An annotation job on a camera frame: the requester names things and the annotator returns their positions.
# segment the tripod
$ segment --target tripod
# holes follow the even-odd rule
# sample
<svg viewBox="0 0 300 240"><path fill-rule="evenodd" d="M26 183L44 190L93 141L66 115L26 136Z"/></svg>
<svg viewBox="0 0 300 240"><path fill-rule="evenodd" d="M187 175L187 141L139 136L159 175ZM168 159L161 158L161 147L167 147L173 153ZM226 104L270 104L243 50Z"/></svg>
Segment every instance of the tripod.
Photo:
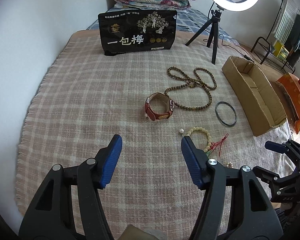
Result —
<svg viewBox="0 0 300 240"><path fill-rule="evenodd" d="M208 20L193 37L186 43L189 46L192 41L194 41L203 31L205 31L209 25L212 25L210 35L207 42L207 47L209 48L213 39L213 51L212 51L212 64L216 64L217 50L218 50L218 40L219 40L219 22L221 17L220 10L211 10L212 18Z"/></svg>

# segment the open cardboard box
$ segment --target open cardboard box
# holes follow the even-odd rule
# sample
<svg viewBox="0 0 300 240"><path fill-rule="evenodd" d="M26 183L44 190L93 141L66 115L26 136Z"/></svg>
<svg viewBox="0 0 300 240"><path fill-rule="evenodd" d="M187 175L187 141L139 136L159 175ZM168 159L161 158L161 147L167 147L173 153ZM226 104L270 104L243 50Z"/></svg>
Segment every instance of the open cardboard box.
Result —
<svg viewBox="0 0 300 240"><path fill-rule="evenodd" d="M277 94L257 65L231 56L222 71L242 105L254 136L286 122L287 116Z"/></svg>

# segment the gold tree illustration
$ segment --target gold tree illustration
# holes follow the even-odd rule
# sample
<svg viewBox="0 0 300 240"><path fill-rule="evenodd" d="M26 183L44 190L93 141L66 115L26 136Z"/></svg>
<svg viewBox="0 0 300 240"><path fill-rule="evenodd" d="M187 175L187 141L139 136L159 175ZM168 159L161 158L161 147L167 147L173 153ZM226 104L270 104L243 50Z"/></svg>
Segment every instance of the gold tree illustration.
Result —
<svg viewBox="0 0 300 240"><path fill-rule="evenodd" d="M137 21L137 26L142 28L143 33L146 33L146 28L151 26L151 22L147 17L143 18L142 20Z"/></svg>
<svg viewBox="0 0 300 240"><path fill-rule="evenodd" d="M161 16L157 12L153 12L151 14L148 14L147 16L148 20L152 22L152 28L155 27L155 22L161 18Z"/></svg>
<svg viewBox="0 0 300 240"><path fill-rule="evenodd" d="M156 33L162 34L163 28L168 27L169 23L164 18L157 18L155 22L155 26L159 28L159 30L155 31Z"/></svg>

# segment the black bangle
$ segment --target black bangle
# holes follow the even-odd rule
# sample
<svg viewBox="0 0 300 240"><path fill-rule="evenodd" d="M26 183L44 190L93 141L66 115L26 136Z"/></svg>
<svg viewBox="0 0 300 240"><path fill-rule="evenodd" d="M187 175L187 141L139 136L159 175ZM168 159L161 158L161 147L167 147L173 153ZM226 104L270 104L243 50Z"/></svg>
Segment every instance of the black bangle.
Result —
<svg viewBox="0 0 300 240"><path fill-rule="evenodd" d="M234 115L235 115L235 121L234 121L234 123L228 124L228 123L224 122L224 121L221 119L221 117L220 117L219 114L218 114L218 105L220 105L220 104L227 105L227 106L229 106L229 107L233 110ZM225 102L225 101L220 101L220 102L217 103L217 105L216 105L216 115L217 115L219 121L222 122L222 123L223 123L224 125L226 125L226 126L230 126L230 127L231 127L231 126L234 126L234 125L236 124L236 122L237 122L237 113L236 113L235 109L233 108L233 106L231 106L231 104L229 104L229 103L227 103L227 102Z"/></svg>

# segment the bed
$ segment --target bed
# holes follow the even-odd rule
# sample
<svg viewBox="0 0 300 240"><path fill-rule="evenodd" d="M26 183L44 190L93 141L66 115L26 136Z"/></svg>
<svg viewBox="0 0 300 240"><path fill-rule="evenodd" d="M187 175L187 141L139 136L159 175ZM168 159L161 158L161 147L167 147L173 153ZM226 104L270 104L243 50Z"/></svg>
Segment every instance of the bed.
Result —
<svg viewBox="0 0 300 240"><path fill-rule="evenodd" d="M113 11L120 11L120 10L131 10L133 8L126 7L126 8L111 8L108 12ZM187 10L177 10L177 30L181 32L189 32L189 33L196 33L208 20L208 17L204 15L202 12L190 8ZM91 24L87 30L98 30L99 29L99 22L96 20L93 24ZM211 25L202 32L202 35L208 35L211 30ZM229 43L239 45L234 38L232 38L228 33L226 33L222 28L219 30L219 38L224 39Z"/></svg>
<svg viewBox="0 0 300 240"><path fill-rule="evenodd" d="M287 156L264 148L267 140L288 140L288 123L254 137L239 100L221 71L229 56L240 54L219 44L213 65L212 49L202 41L207 36L198 37L188 47L184 44L192 33L177 31L176 36L170 50L114 57L104 55L98 30L80 31L71 37L45 76L26 117L16 179L16 200L22 214L54 164L78 165L108 145L114 134L122 136L123 149L111 183L100 191L114 238L133 224L141 229L159 229L168 239L188 239L204 192L191 181L181 154L180 128L202 126L210 131L213 141L228 133L220 156L218 151L210 156L222 164L232 162L235 168L259 165L281 176L293 171ZM152 122L145 118L146 98L183 84L167 75L170 66L191 76L195 67L204 67L213 73L218 87L211 92L212 105L206 110L189 112L176 108L169 119ZM202 78L212 83L208 75L202 74ZM200 88L170 95L184 105L202 105L208 100ZM222 100L237 111L234 127L223 126L215 115L216 103ZM220 110L225 121L231 122L231 109ZM194 134L192 139L201 149L207 143L201 134ZM263 186L269 194L267 185ZM226 230L230 199L227 190L220 233ZM83 233L75 190L73 200L76 229Z"/></svg>

